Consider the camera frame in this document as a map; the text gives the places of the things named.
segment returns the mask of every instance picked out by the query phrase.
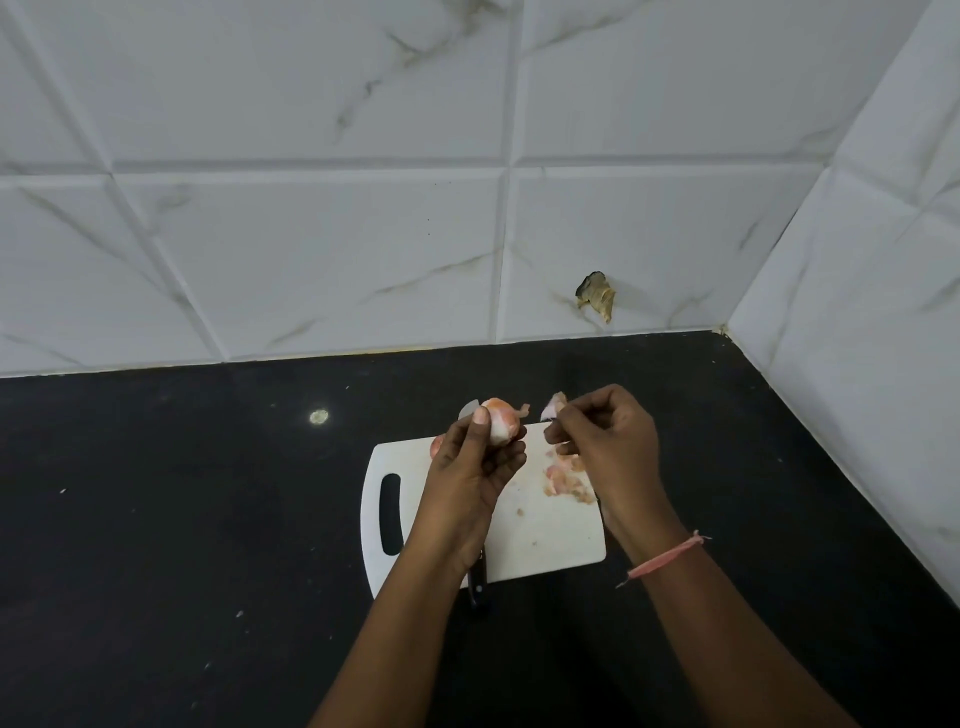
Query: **black knife handle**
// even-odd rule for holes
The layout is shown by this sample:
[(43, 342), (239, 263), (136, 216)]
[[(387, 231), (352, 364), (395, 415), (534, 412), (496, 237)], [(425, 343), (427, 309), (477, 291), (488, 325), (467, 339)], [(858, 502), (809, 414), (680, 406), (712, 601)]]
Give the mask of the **black knife handle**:
[(480, 549), (480, 555), (467, 572), (467, 592), (473, 609), (487, 606), (487, 549), (485, 547)]

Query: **peeled onion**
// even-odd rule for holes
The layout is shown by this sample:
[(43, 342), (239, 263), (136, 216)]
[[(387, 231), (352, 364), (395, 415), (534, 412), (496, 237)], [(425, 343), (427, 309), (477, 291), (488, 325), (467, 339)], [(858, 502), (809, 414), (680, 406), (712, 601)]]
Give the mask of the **peeled onion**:
[(530, 414), (530, 405), (524, 404), (520, 409), (504, 400), (493, 397), (483, 402), (490, 411), (490, 444), (495, 448), (506, 445), (520, 432), (520, 418)]

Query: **white cutting board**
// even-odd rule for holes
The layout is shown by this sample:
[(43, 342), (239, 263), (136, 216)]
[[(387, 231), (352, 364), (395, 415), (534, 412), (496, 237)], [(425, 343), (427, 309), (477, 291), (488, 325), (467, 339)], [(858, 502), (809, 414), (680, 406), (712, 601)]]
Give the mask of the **white cutting board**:
[[(527, 426), (523, 438), (527, 462), (496, 503), (486, 542), (488, 582), (593, 564), (607, 556), (597, 504), (543, 492), (543, 472), (553, 463), (547, 455), (550, 446), (543, 439), (547, 425)], [(400, 529), (406, 543), (430, 469), (431, 440), (423, 437), (384, 443), (377, 445), (370, 456), (360, 498), (360, 544), (373, 596), (396, 560), (384, 553), (380, 541), (380, 483), (390, 473), (400, 476)], [(589, 483), (586, 473), (576, 474)]]

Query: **white tile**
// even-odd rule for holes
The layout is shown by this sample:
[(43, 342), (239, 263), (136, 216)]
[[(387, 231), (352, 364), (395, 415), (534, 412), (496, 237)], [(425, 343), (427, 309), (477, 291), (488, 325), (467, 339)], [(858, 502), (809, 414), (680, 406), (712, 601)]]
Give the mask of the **white tile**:
[(523, 155), (829, 153), (924, 7), (530, 2)]
[(959, 36), (960, 4), (934, 2), (838, 153), (922, 204), (960, 181)]
[(926, 214), (769, 378), (960, 594), (960, 229)]
[(234, 356), (487, 341), (498, 180), (121, 177)]
[(87, 166), (57, 110), (0, 29), (0, 174), (47, 165)]
[[(815, 165), (523, 170), (511, 194), (499, 335), (512, 340), (665, 328), (728, 317), (816, 180)], [(601, 270), (613, 320), (578, 313)]]
[(500, 154), (493, 2), (22, 5), (121, 161)]
[(0, 371), (209, 359), (103, 183), (0, 182)]
[(766, 371), (801, 350), (915, 214), (842, 169), (824, 171), (730, 319), (751, 360)]

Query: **pink thread bracelet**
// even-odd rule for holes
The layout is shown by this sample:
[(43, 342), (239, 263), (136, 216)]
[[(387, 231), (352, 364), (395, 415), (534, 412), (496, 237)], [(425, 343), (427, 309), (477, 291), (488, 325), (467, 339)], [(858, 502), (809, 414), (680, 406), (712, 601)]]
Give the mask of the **pink thread bracelet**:
[[(688, 548), (699, 546), (704, 542), (704, 539), (709, 540), (709, 538), (710, 536), (701, 536), (700, 531), (694, 531), (693, 535), (679, 546), (674, 546), (669, 551), (664, 551), (660, 556), (654, 556), (652, 559), (650, 559), (650, 561), (644, 561), (638, 567), (633, 567), (627, 571), (627, 581), (637, 579), (644, 574), (650, 573), (651, 571), (656, 571), (660, 567), (669, 564)], [(626, 584), (627, 581), (623, 582), (622, 584), (617, 584), (616, 588), (619, 589)]]

